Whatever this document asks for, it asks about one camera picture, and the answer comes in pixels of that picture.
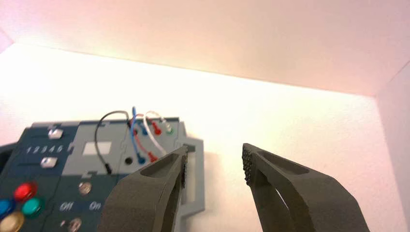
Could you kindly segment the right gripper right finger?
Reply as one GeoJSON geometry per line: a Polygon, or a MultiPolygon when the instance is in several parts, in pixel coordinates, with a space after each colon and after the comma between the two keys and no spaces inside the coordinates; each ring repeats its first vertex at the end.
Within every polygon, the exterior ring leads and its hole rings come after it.
{"type": "Polygon", "coordinates": [[[357,200],[333,177],[254,145],[243,170],[264,232],[367,232],[357,200]]]}

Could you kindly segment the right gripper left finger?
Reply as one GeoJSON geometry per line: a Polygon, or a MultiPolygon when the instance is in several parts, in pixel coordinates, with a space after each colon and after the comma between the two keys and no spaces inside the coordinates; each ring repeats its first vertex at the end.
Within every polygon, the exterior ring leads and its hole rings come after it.
{"type": "Polygon", "coordinates": [[[186,185],[188,148],[119,180],[104,203],[99,232],[173,232],[186,185]]]}

